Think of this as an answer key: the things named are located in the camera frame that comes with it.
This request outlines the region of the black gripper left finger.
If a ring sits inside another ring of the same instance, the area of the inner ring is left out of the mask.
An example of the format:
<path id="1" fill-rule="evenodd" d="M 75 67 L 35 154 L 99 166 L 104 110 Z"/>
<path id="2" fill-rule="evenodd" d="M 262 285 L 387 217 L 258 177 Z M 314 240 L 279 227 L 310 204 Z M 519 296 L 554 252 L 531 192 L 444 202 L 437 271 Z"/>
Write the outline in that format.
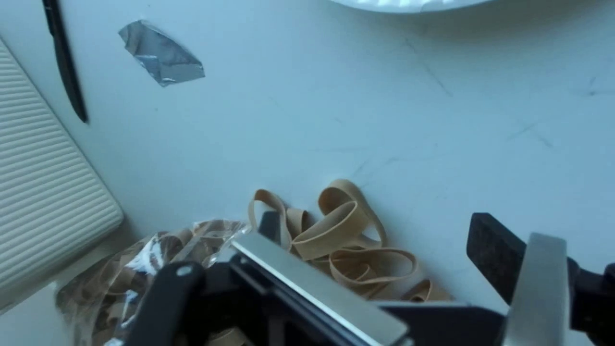
<path id="1" fill-rule="evenodd" d="M 258 233 L 237 235 L 233 258 L 204 269 L 166 265 L 125 346 L 410 346 L 410 327 L 271 240 L 273 212 Z"/>

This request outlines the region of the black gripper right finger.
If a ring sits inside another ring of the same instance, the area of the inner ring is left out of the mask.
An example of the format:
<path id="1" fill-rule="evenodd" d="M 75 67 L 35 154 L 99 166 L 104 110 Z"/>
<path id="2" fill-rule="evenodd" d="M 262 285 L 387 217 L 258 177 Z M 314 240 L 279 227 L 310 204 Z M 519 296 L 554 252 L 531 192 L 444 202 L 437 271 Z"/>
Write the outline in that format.
<path id="1" fill-rule="evenodd" d="M 502 346 L 564 346 L 569 331 L 615 346 L 615 264 L 583 269 L 564 239 L 521 240 L 491 214 L 471 215 L 466 252 L 510 306 Z"/>

